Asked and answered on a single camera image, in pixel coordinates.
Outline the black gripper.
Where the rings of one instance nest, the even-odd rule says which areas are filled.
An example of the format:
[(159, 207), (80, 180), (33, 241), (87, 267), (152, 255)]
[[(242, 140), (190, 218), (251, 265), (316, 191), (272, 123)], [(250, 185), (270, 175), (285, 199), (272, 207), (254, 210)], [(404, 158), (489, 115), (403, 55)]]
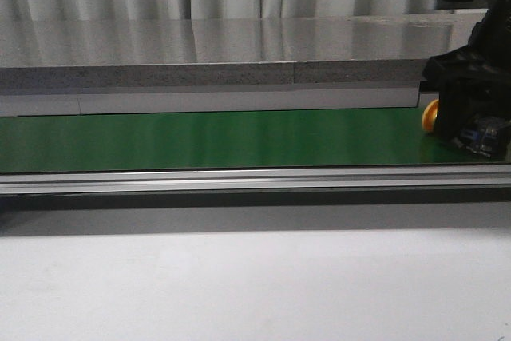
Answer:
[(438, 89), (435, 135), (456, 146), (510, 144), (510, 0), (438, 0), (438, 9), (486, 8), (465, 46), (431, 57), (423, 89)]

